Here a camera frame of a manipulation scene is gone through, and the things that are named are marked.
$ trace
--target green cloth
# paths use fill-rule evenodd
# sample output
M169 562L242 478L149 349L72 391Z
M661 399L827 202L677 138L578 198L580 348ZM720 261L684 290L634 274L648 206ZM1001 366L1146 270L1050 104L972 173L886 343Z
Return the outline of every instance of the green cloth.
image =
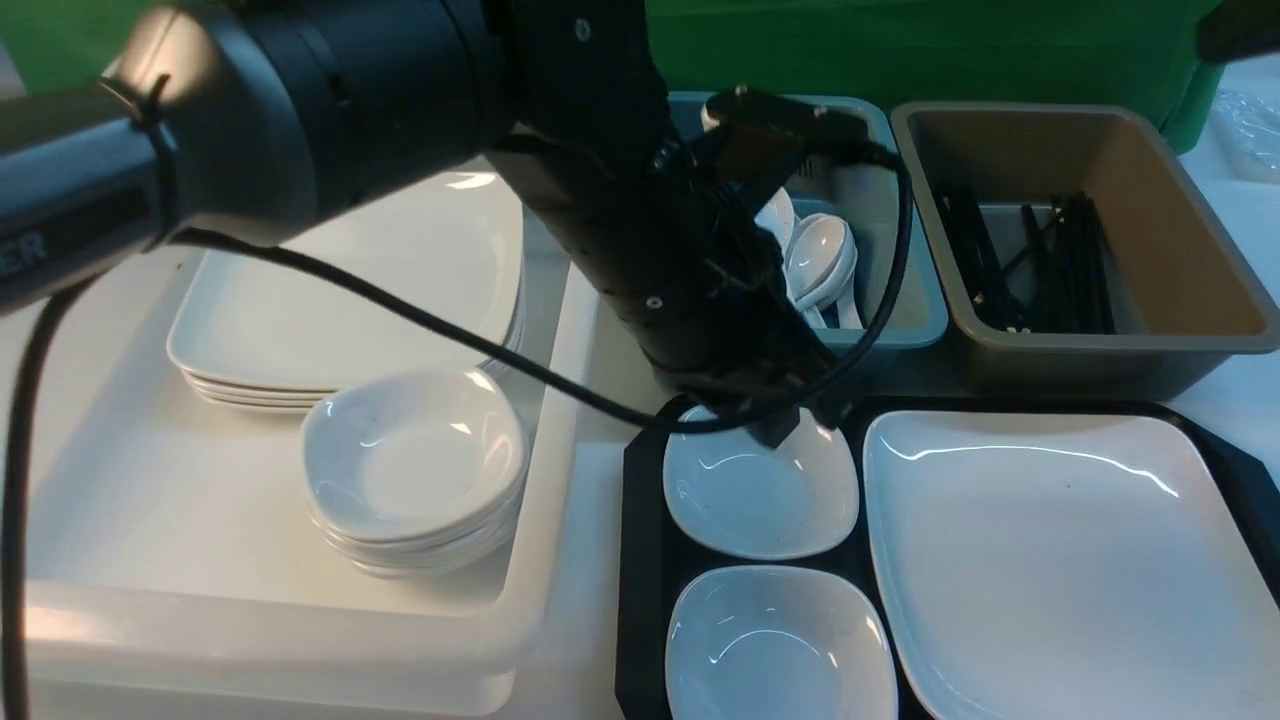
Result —
M1192 42L1216 1L648 0L648 9L673 90L746 82L886 110L908 100L1124 105L1184 151L1221 77ZM0 0L0 40L27 90L46 92L100 72L148 4Z
M120 54L148 0L0 0L0 41L27 92L84 82Z

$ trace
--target black tray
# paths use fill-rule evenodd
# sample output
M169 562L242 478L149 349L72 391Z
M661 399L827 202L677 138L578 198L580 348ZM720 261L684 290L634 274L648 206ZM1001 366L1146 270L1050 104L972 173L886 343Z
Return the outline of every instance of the black tray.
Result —
M677 397L662 410L678 418L692 402ZM841 425L861 486L861 446L870 423L891 410L954 410L968 413L1068 413L1075 415L1143 415L1172 424L1196 443L1226 507L1280 605L1280 489L1256 457L1183 418L1151 402L1062 402L937 397L869 397ZM730 565L794 565L824 570L847 579L870 598L888 633L897 670L899 717L929 720L929 714L902 674L892 644L867 532L867 502L859 503L852 534L835 548L786 562L756 562L708 550L686 537L672 520L662 493L662 460L667 436L640 433L627 446L622 480L622 561L618 579L618 647L613 691L627 720L671 719L663 669L667 625L680 592L698 575Z

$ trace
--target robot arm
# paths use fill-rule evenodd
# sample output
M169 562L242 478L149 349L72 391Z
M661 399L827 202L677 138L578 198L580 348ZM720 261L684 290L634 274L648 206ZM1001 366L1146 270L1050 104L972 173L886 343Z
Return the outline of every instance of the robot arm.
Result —
M0 313L186 228L279 245L484 154L659 372L741 410L835 360L751 218L814 131L865 141L855 119L758 97L739 104L781 108L755 120L782 142L735 143L730 119L686 145L643 0L159 6L110 78L0 105ZM819 421L841 405L814 404Z

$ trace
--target black cable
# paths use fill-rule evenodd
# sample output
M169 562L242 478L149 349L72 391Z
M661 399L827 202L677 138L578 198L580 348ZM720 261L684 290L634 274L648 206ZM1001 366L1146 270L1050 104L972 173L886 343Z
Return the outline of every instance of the black cable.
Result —
M893 245L893 261L890 266L888 281L884 286L884 296L881 300L879 307L876 310L876 315L872 318L870 324L867 331L858 340L858 342L840 357L840 360L833 365L826 374L820 378L809 383L808 386L792 391L791 393L776 398L768 402L760 402L754 407L748 410L726 414L713 420L696 420L696 421L677 421L668 420L666 418L659 418L650 415L648 413L641 413L632 407L627 407L620 402L609 400L603 395L599 395L586 387L582 387L573 380L552 372L548 368L539 365L538 363L508 350L500 345L490 342L475 333L471 333L463 328L460 328L431 313L428 313L420 307L410 305L408 302L401 300L399 297L387 292L385 290L364 281L340 268L335 268L323 260L316 260L308 255L302 255L301 252L294 252L292 250L285 250L283 247L256 247L246 245L234 238L230 238L221 233L215 233L210 231L201 229L187 229L179 233L173 243L174 245L191 245L196 247L205 247L209 250L220 250L224 252L233 252L238 255L244 255L247 258L253 258L257 260L265 260L275 265L284 268L291 268L306 273L311 277L323 279L325 282L333 283L343 290L353 292L370 302L404 318L406 320L426 328L434 333L438 333L448 340L465 345L472 350L483 352L504 365L518 370L539 382L553 387L564 395L577 400L579 402L593 407L611 418L622 420L631 425L636 425L646 430L657 430L663 433L684 433L684 434L708 434L718 433L724 430L732 430L758 423L760 420L772 418L778 413L790 410L803 402L810 400L812 397L829 389L832 386L838 383L845 378L854 366L861 361L861 359L870 351L876 340L884 331L884 325L888 324L890 315L893 313L893 306L897 304L899 292L902 290L902 278L906 274L906 260L908 251L911 242L911 210L913 210L913 195L911 195L911 179L908 176L906 167L902 164L901 158L887 151L879 145L868 146L868 152L865 161L868 164L874 164L892 169L897 173L897 186L899 186L899 220L897 220L897 237Z
M4 525L0 527L0 650L4 651L4 716L31 717L27 689L27 496L31 484L31 436L36 423L36 393L58 324L97 278L81 281L52 296L36 319L22 354L13 402L9 406L9 439L4 474Z

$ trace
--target white plastic container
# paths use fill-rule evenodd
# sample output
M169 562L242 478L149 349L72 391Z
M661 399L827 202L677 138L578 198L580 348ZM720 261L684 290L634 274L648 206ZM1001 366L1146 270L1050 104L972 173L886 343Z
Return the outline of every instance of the white plastic container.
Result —
M582 380L599 299L531 215L525 251L525 352ZM547 612L577 404L498 380L532 437L509 551L415 583L365 577L311 525L301 418L209 405L165 357L196 260L166 250L113 272L111 300L78 309L55 346L31 506L33 678L497 711Z

